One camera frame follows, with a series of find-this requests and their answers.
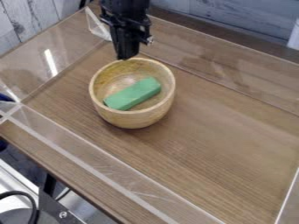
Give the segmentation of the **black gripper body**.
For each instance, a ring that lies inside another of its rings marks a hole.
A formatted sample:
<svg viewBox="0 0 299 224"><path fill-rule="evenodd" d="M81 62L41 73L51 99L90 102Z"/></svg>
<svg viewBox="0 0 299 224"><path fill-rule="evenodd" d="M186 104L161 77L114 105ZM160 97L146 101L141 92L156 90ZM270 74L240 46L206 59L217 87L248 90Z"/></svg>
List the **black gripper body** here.
<svg viewBox="0 0 299 224"><path fill-rule="evenodd" d="M146 16L150 0L98 0L101 21L112 28L129 31L145 45L153 42L150 19Z"/></svg>

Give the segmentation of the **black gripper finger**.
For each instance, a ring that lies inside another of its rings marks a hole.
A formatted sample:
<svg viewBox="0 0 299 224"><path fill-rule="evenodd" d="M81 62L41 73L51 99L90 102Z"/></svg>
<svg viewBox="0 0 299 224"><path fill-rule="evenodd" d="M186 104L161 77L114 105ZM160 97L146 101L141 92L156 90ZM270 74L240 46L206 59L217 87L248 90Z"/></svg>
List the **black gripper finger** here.
<svg viewBox="0 0 299 224"><path fill-rule="evenodd" d="M117 30L114 26L109 26L109 34L110 34L110 39L113 42L113 47L114 47L116 56L117 56Z"/></svg>
<svg viewBox="0 0 299 224"><path fill-rule="evenodd" d="M128 60L138 53L138 41L136 35L126 29L116 30L116 56L120 60Z"/></svg>

